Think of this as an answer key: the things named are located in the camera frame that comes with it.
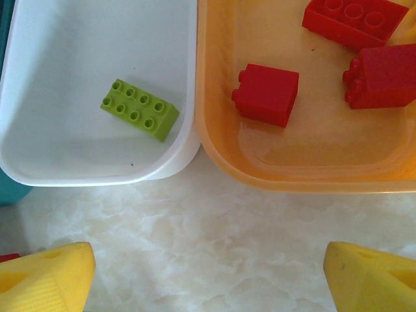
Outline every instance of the white marble surface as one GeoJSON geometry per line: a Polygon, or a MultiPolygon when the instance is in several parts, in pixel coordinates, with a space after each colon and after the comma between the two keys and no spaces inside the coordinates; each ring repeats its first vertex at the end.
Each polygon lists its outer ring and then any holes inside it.
{"type": "Polygon", "coordinates": [[[161,181],[34,189],[0,209],[0,254],[91,242],[87,311],[327,312],[327,243],[416,259],[415,223],[416,194],[263,192],[201,150],[161,181]]]}

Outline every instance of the teal container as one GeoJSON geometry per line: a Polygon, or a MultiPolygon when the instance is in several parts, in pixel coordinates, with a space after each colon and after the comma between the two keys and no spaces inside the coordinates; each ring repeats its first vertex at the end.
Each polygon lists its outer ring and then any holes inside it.
{"type": "MultiPolygon", "coordinates": [[[[8,30],[12,20],[14,0],[0,0],[0,72],[3,69],[8,30]]],[[[13,205],[31,191],[32,187],[19,184],[0,169],[0,207],[13,205]]]]}

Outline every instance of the red object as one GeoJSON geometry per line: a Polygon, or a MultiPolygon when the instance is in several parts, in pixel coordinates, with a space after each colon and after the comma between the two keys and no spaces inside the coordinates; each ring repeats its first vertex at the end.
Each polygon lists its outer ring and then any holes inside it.
{"type": "Polygon", "coordinates": [[[416,44],[363,49],[343,81],[351,109],[404,107],[416,99],[416,44]]]}
{"type": "Polygon", "coordinates": [[[20,258],[20,255],[18,253],[12,253],[10,255],[0,255],[0,263],[13,260],[16,258],[20,258]]]}
{"type": "Polygon", "coordinates": [[[254,64],[239,75],[231,96],[241,116],[286,127],[298,93],[299,73],[254,64]]]}
{"type": "Polygon", "coordinates": [[[408,10],[387,0],[312,0],[302,26],[359,51],[384,46],[408,10]]]}

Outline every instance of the green lego brick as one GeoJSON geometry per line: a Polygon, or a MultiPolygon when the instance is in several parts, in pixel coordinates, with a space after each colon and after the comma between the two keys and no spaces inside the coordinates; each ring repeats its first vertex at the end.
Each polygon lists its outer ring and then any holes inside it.
{"type": "Polygon", "coordinates": [[[112,84],[100,107],[161,142],[179,116],[173,104],[120,79],[112,84]]]}

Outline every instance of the white plastic bin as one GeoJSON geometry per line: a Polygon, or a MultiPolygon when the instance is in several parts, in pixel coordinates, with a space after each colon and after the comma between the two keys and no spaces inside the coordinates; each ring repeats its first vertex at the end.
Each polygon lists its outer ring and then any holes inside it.
{"type": "Polygon", "coordinates": [[[197,0],[16,1],[0,85],[0,167],[34,186],[168,177],[195,156],[197,0]],[[181,112],[165,142],[99,109],[123,79],[181,112]]]}

